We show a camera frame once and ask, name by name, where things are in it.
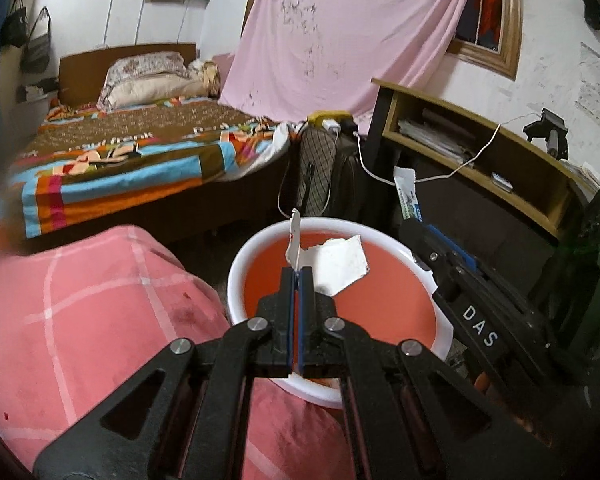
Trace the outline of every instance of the wall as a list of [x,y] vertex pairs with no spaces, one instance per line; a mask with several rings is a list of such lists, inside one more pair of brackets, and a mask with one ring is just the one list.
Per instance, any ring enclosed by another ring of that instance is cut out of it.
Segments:
[[142,0],[36,0],[34,12],[37,15],[47,6],[53,20],[54,61],[48,69],[51,74],[57,73],[58,61],[63,56],[103,44],[133,44],[136,30],[138,43],[174,42],[180,33],[181,42],[198,44],[204,59],[232,52],[240,41],[246,1],[144,0],[142,6]]
[[247,0],[209,0],[200,36],[200,55],[234,52],[242,33]]
[[[600,127],[574,106],[580,88],[580,43],[600,54],[600,31],[587,27],[581,0],[523,0],[523,41],[515,81],[447,54],[426,91],[495,122],[543,107],[564,118],[570,160],[600,172]],[[522,134],[536,118],[513,121]],[[544,148],[542,140],[536,140]]]
[[[138,18],[138,43],[199,41],[208,0],[36,0],[35,13],[47,6],[52,18],[54,62],[49,73],[57,73],[58,60],[69,54],[109,46],[133,44]],[[109,29],[105,39],[107,14]]]

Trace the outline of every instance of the floral pillowcase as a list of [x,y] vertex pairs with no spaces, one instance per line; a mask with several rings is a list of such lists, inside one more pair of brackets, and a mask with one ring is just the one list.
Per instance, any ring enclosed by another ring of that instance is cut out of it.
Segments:
[[141,56],[125,57],[117,60],[107,72],[107,77],[98,99],[98,109],[106,112],[113,110],[113,106],[109,102],[109,95],[120,83],[129,79],[161,73],[189,77],[189,70],[184,66],[184,59],[177,52],[154,52],[152,54],[142,54]]

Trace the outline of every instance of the pink checkered cloth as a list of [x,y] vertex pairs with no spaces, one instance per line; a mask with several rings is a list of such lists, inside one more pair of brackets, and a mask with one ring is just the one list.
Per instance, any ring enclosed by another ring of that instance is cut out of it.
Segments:
[[[216,292],[132,226],[0,260],[0,435],[26,467],[168,342],[229,327]],[[318,406],[254,385],[245,479],[353,476]]]

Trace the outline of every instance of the torn paper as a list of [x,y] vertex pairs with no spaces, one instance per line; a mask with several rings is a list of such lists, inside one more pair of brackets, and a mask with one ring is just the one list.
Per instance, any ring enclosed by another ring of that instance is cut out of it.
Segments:
[[600,55],[580,44],[580,92],[576,108],[600,126]]
[[360,235],[351,238],[332,238],[321,245],[300,248],[300,213],[294,209],[289,228],[289,245],[285,257],[298,272],[311,267],[314,290],[335,296],[369,272]]
[[300,264],[300,212],[294,209],[289,222],[289,245],[285,258],[295,272],[301,269]]

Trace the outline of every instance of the bed frame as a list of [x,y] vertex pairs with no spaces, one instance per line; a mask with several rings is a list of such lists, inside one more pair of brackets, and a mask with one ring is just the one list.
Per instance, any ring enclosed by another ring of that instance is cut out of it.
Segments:
[[[60,60],[59,98],[71,107],[97,101],[112,63],[123,57],[173,50],[186,64],[196,59],[195,43],[161,43],[93,50]],[[134,224],[168,244],[241,219],[265,219],[277,211],[278,191],[288,164],[281,156],[255,173],[234,182],[212,182],[30,238],[27,253],[75,242],[120,224]]]

